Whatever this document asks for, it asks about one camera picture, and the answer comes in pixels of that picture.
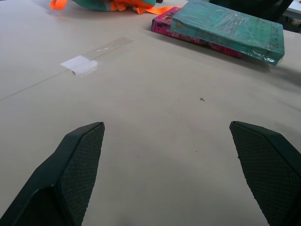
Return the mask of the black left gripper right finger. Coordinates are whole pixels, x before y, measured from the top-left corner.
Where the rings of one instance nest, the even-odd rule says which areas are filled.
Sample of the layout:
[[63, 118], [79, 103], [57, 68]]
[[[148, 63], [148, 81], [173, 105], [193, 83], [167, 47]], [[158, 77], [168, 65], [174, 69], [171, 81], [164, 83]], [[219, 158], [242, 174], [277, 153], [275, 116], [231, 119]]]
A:
[[301, 224], [301, 154], [280, 133], [232, 121], [230, 131], [255, 200], [271, 226]]

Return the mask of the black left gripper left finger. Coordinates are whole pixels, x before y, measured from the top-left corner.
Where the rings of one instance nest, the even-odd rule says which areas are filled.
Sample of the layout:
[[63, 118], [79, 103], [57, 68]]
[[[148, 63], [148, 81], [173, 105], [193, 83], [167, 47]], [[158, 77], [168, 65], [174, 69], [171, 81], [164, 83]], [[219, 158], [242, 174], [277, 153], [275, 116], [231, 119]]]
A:
[[68, 133], [32, 173], [0, 219], [2, 226], [80, 226], [97, 175], [105, 125]]

